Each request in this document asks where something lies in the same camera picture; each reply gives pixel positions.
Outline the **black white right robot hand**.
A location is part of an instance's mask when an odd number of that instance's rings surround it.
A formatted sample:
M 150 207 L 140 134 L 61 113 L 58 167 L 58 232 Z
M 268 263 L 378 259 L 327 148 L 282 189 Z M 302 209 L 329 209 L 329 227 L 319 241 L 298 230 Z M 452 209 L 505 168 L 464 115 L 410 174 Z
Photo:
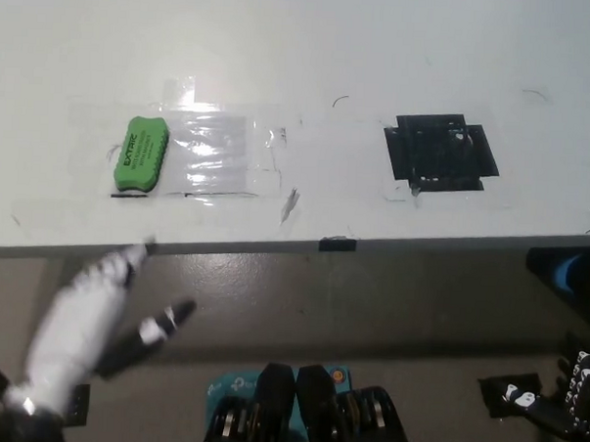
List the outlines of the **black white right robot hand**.
M 509 382 L 499 384 L 502 401 L 528 420 L 564 439 L 590 436 L 590 350 L 572 333 L 561 346 L 558 398 Z

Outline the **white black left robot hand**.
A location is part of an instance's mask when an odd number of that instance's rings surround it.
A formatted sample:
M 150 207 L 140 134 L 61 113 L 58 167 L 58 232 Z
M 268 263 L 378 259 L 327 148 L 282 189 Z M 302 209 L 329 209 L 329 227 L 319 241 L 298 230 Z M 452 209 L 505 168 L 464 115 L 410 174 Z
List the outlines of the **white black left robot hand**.
M 53 298 L 32 339 L 24 381 L 3 396 L 6 407 L 63 419 L 76 386 L 111 379 L 157 353 L 196 308 L 191 299 L 166 306 L 123 336 L 114 335 L 150 246 L 138 243 L 79 271 Z

